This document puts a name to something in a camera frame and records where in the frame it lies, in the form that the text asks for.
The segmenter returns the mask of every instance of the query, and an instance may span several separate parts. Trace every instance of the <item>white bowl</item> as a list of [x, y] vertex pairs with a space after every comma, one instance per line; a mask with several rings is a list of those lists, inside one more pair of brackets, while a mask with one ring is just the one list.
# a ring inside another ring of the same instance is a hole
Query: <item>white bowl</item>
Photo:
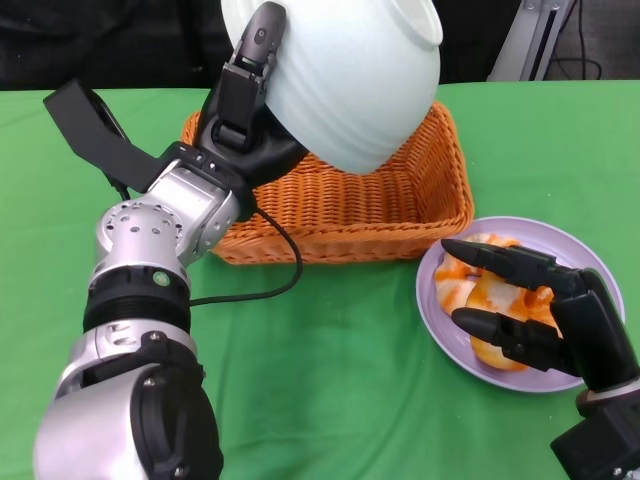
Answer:
[[[222, 0], [235, 45], [264, 0]], [[267, 105], [327, 163], [382, 165], [429, 111], [442, 27], [431, 0], [278, 0], [287, 26]]]

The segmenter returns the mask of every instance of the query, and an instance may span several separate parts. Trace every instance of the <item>black cable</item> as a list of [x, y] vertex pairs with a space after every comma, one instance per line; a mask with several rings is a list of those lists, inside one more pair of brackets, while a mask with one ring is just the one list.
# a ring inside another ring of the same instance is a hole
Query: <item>black cable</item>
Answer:
[[189, 302], [190, 306], [197, 307], [199, 305], [209, 305], [211, 303], [228, 303], [228, 302], [244, 302], [247, 300], [262, 300], [265, 298], [271, 298], [271, 297], [280, 295], [281, 293], [284, 293], [287, 290], [291, 289], [298, 282], [298, 280], [300, 279], [300, 275], [302, 275], [302, 254], [300, 253], [300, 249], [298, 248], [296, 243], [293, 241], [293, 239], [289, 236], [289, 234], [286, 232], [286, 230], [282, 228], [278, 224], [278, 222], [276, 222], [273, 218], [271, 218], [271, 216], [267, 212], [265, 212], [260, 208], [257, 208], [256, 212], [262, 218], [264, 218], [267, 222], [269, 222], [271, 226], [273, 226], [273, 228], [275, 228], [280, 235], [282, 235], [282, 237], [287, 241], [287, 243], [291, 247], [291, 250], [293, 250], [293, 254], [296, 257], [296, 271], [293, 274], [293, 277], [291, 277], [291, 280], [289, 280], [289, 282], [287, 282], [283, 286], [276, 288], [274, 290], [270, 290], [268, 292], [247, 293], [242, 295], [227, 295], [222, 297], [197, 298]]
[[587, 79], [587, 54], [584, 45], [584, 33], [582, 32], [582, 3], [578, 0], [578, 36], [580, 37], [580, 56], [582, 57], [582, 79]]
[[569, 73], [567, 73], [567, 71], [564, 69], [564, 66], [562, 65], [562, 61], [558, 60], [558, 56], [556, 55], [556, 52], [553, 52], [553, 58], [551, 59], [550, 64], [553, 62], [556, 62], [558, 64], [558, 68], [564, 74], [567, 80], [571, 80], [571, 75], [569, 75]]
[[[555, 57], [551, 61], [552, 62], [557, 62], [558, 63], [558, 67], [560, 67], [560, 70], [562, 70], [562, 73], [564, 73], [564, 75], [569, 80], [571, 80], [571, 77], [569, 76], [567, 71], [562, 66], [562, 62], [582, 62], [582, 58], [581, 57]], [[602, 78], [602, 72], [603, 72], [602, 65], [599, 62], [596, 62], [595, 60], [591, 60], [590, 58], [585, 58], [584, 61], [585, 61], [585, 63], [588, 63], [590, 65], [594, 65], [598, 69], [598, 74], [596, 76], [596, 80], [600, 80]]]
[[125, 188], [116, 187], [116, 191], [120, 195], [120, 198], [122, 199], [123, 202], [126, 202], [127, 200], [131, 200], [131, 195], [129, 194], [129, 190], [126, 187]]
[[575, 10], [575, 7], [577, 5], [578, 6], [578, 35], [580, 37], [580, 53], [581, 53], [581, 56], [580, 57], [558, 57], [558, 55], [556, 53], [556, 48], [558, 47], [558, 44], [557, 44], [557, 41], [556, 41], [556, 45], [554, 46], [553, 52], [551, 54], [551, 62], [550, 63], [556, 62], [558, 64], [558, 68], [560, 68], [560, 70], [562, 71], [563, 75], [568, 80], [573, 80], [573, 78], [571, 78], [571, 75], [569, 75], [569, 73], [565, 70], [564, 66], [562, 65], [562, 62], [580, 62], [581, 66], [582, 66], [582, 79], [583, 80], [587, 79], [587, 64], [594, 65], [598, 69], [598, 73], [596, 75], [596, 80], [600, 80], [600, 79], [602, 79], [602, 75], [603, 75], [603, 72], [604, 72], [602, 64], [597, 62], [597, 61], [595, 61], [595, 60], [587, 58], [587, 56], [586, 56], [586, 45], [585, 45], [584, 32], [583, 32], [583, 1], [584, 0], [573, 0], [573, 2], [571, 3], [571, 7], [569, 7], [569, 11], [567, 12], [567, 16], [565, 17], [564, 21], [562, 22], [562, 26], [560, 27], [560, 30], [558, 32], [558, 35], [559, 35], [560, 33], [562, 33], [564, 31], [565, 27], [569, 23], [569, 20], [571, 19], [571, 15], [573, 14], [573, 11]]
[[564, 17], [564, 22], [562, 22], [562, 26], [560, 27], [560, 31], [558, 33], [562, 33], [564, 31], [564, 29], [566, 28], [567, 24], [569, 23], [569, 19], [571, 18], [571, 15], [573, 14], [573, 9], [576, 8], [576, 4], [578, 3], [578, 0], [573, 0], [573, 3], [571, 4], [571, 7], [569, 8], [569, 11], [567, 12], [567, 16]]

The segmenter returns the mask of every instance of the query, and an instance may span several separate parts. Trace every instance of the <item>food on plate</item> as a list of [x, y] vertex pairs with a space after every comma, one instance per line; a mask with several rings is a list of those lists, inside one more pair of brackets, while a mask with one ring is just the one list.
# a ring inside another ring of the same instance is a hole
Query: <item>food on plate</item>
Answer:
[[[465, 240], [501, 247], [520, 245], [515, 238], [486, 233], [471, 235]], [[557, 328], [550, 310], [553, 292], [548, 287], [531, 292], [509, 285], [497, 275], [467, 265], [448, 253], [435, 272], [435, 283], [438, 302], [449, 316], [456, 308], [470, 307], [498, 312], [521, 322], [538, 320]], [[471, 348], [481, 361], [494, 368], [512, 372], [527, 369], [505, 358], [500, 347], [477, 338], [471, 337]]]
[[[465, 238], [468, 242], [488, 243], [499, 247], [520, 245], [512, 237], [500, 237], [493, 233], [477, 233]], [[456, 308], [464, 307], [467, 297], [475, 287], [475, 279], [482, 275], [480, 268], [461, 262], [454, 256], [445, 253], [442, 265], [436, 269], [435, 283], [438, 302], [442, 309], [451, 316]]]

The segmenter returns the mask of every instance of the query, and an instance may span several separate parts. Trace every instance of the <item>orange wicker basket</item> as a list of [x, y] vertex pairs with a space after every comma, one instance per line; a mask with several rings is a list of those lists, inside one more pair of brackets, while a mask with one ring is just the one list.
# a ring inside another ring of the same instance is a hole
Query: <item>orange wicker basket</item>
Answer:
[[[198, 113], [184, 127], [192, 143]], [[449, 111], [435, 103], [407, 142], [369, 175], [308, 155], [255, 191], [258, 205], [298, 244], [306, 263], [410, 259], [469, 226], [474, 205]], [[262, 217], [234, 225], [213, 250], [233, 264], [289, 263], [293, 253]]]

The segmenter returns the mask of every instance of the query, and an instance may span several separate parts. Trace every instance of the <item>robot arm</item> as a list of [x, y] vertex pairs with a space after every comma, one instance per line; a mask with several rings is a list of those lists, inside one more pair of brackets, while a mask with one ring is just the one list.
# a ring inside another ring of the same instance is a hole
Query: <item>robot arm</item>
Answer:
[[251, 218], [253, 188], [306, 154], [264, 105], [284, 21], [273, 3], [256, 12], [202, 109], [199, 148], [177, 142], [161, 158], [149, 156], [77, 82], [45, 100], [78, 156], [119, 191], [142, 195], [98, 223], [84, 333], [35, 442], [38, 480], [220, 475], [215, 415], [190, 336], [186, 268], [234, 222]]

